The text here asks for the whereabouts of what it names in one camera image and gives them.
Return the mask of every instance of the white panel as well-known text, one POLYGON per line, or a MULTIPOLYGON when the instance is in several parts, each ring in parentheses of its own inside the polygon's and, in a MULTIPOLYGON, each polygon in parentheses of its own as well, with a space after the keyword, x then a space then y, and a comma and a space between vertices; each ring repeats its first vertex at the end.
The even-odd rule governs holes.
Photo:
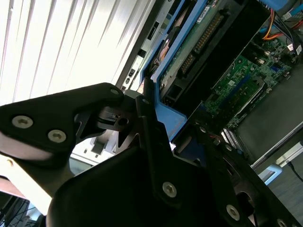
POLYGON ((155 0, 0 0, 0 105, 116 83, 155 0))

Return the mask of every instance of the circuit board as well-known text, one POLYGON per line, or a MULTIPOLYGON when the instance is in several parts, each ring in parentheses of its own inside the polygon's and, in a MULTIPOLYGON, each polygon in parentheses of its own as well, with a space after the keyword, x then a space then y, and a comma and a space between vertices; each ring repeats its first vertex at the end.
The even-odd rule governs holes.
POLYGON ((205 108, 227 127, 237 127, 277 83, 290 77, 287 56, 287 46, 278 39, 251 42, 213 87, 205 108))
POLYGON ((160 90, 166 87, 168 80, 175 77, 179 69, 185 74, 191 63, 195 60, 195 57, 191 54, 202 37, 205 38, 201 43, 201 47, 206 43, 206 39, 209 38, 214 31, 214 28, 218 26, 223 19, 223 16, 218 13, 219 5, 213 4, 212 6, 206 6, 198 21, 195 23, 185 41, 177 51, 176 55, 168 65, 166 71, 160 78, 160 90))

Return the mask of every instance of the screw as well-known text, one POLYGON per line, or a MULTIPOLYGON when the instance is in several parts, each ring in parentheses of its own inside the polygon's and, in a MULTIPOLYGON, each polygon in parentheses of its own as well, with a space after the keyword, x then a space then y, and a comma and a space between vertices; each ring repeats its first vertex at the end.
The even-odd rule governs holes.
POLYGON ((204 132, 204 133, 206 133, 206 130, 205 130, 205 128, 203 128, 203 127, 200 127, 200 130, 201 130, 201 132, 204 132))
POLYGON ((66 134, 61 130, 51 130, 47 134, 48 138, 55 143, 62 143, 66 140, 66 134))
POLYGON ((113 88, 110 89, 110 92, 113 93, 113 94, 115 94, 115 95, 119 94, 119 92, 116 89, 113 89, 113 88))
POLYGON ((277 221, 277 223, 278 223, 278 225, 279 225, 280 227, 287 227, 287 225, 284 223, 283 220, 277 219, 276 221, 277 221))
POLYGON ((147 101, 145 98, 144 99, 142 99, 142 101, 144 101, 146 104, 149 104, 150 102, 149 101, 147 101))
POLYGON ((31 118, 22 115, 14 117, 11 122, 15 127, 21 129, 27 129, 34 124, 31 118))
POLYGON ((229 151, 232 151, 232 147, 229 146, 228 144, 225 145, 226 149, 228 149, 229 151))
POLYGON ((227 213, 228 213, 233 219, 235 219, 236 221, 239 221, 239 220, 240 220, 240 214, 239 214, 239 212, 237 211, 237 209, 236 209, 234 206, 228 204, 228 205, 226 206, 226 210, 227 210, 227 213))
POLYGON ((164 193, 171 198, 175 198, 177 195, 177 189, 171 182, 164 182, 162 189, 164 193))

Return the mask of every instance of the green circuit board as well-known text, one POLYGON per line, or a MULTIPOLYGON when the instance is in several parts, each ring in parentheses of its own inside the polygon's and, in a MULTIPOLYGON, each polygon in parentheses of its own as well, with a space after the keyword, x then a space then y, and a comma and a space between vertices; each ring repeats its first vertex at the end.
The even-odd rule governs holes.
POLYGON ((291 66, 281 59, 288 55, 283 42, 278 39, 259 45, 252 42, 247 48, 204 103, 207 111, 229 128, 237 127, 277 83, 290 77, 291 66))

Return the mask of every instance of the black plastic bracket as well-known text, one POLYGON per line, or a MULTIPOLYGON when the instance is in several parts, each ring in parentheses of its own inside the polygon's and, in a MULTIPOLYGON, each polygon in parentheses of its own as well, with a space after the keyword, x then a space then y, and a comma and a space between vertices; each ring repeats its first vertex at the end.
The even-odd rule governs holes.
POLYGON ((2 106, 0 150, 35 165, 64 166, 76 143, 100 135, 106 129, 97 127, 98 113, 107 107, 120 106, 123 100, 124 94, 117 87, 103 83, 2 106), (30 118, 32 125, 16 126, 13 123, 16 116, 30 118), (48 133, 52 130, 64 132, 65 141, 51 141, 48 133), (19 146, 8 143, 7 137, 18 141, 19 146))

